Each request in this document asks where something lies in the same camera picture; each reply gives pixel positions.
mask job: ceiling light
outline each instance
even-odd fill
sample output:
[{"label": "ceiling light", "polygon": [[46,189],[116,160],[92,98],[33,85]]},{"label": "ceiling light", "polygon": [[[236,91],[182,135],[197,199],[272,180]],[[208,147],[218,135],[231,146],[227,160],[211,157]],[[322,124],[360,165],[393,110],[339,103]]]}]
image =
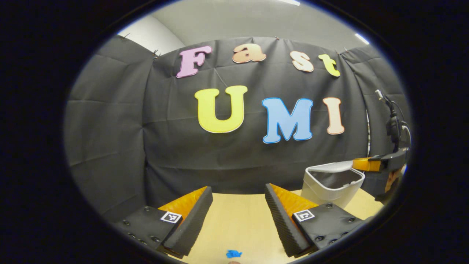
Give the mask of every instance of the ceiling light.
[{"label": "ceiling light", "polygon": [[295,0],[280,0],[280,1],[285,2],[285,3],[288,3],[288,4],[300,6],[300,2],[295,1]]},{"label": "ceiling light", "polygon": [[361,41],[363,41],[365,44],[367,44],[367,45],[369,44],[369,42],[368,42],[366,39],[364,39],[362,36],[360,36],[358,33],[355,34],[355,36],[356,36],[357,38],[359,38]]}]

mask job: plastic bin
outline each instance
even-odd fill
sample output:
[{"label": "plastic bin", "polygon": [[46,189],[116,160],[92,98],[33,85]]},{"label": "plastic bin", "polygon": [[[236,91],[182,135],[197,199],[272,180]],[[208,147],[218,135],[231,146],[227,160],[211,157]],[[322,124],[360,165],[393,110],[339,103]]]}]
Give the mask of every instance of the plastic bin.
[{"label": "plastic bin", "polygon": [[306,168],[301,196],[317,204],[333,202],[344,208],[365,179],[352,164],[344,161]]}]

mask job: letter u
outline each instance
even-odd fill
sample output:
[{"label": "letter u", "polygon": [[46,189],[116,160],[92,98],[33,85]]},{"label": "letter u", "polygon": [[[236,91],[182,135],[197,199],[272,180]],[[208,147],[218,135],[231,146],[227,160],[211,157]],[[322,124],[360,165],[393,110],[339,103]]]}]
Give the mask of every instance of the letter u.
[{"label": "letter u", "polygon": [[227,120],[219,120],[215,116],[215,97],[218,89],[204,89],[195,93],[198,100],[197,115],[200,126],[212,133],[228,133],[236,130],[244,121],[244,98],[248,91],[246,86],[227,87],[225,92],[231,96],[231,116]]}]

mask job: blue object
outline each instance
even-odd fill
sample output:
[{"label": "blue object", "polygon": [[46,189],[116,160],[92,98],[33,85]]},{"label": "blue object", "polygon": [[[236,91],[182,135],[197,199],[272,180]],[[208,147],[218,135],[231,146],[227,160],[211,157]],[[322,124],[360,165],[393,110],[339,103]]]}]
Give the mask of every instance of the blue object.
[{"label": "blue object", "polygon": [[285,140],[291,138],[295,128],[294,140],[312,138],[310,122],[313,101],[310,99],[299,99],[292,114],[288,112],[287,107],[280,98],[266,98],[262,100],[262,105],[267,108],[267,135],[263,138],[264,143],[270,144],[280,141],[281,137],[277,128],[280,128]]},{"label": "blue object", "polygon": [[237,250],[228,250],[227,257],[232,258],[232,257],[237,257],[241,256],[242,252],[238,252]]}]

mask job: table surface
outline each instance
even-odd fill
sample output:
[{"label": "table surface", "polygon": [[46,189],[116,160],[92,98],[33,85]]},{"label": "table surface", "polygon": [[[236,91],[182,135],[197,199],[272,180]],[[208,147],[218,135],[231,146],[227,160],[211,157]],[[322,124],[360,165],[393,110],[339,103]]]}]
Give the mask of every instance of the table surface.
[{"label": "table surface", "polygon": [[[301,190],[293,193],[300,195]],[[366,219],[382,207],[373,196],[358,189],[344,210]],[[241,257],[228,258],[229,249],[242,252]],[[189,256],[184,256],[182,261],[189,264],[228,264],[230,261],[285,264],[296,259],[299,258],[287,257],[283,249],[264,194],[213,193],[202,230]]]}]

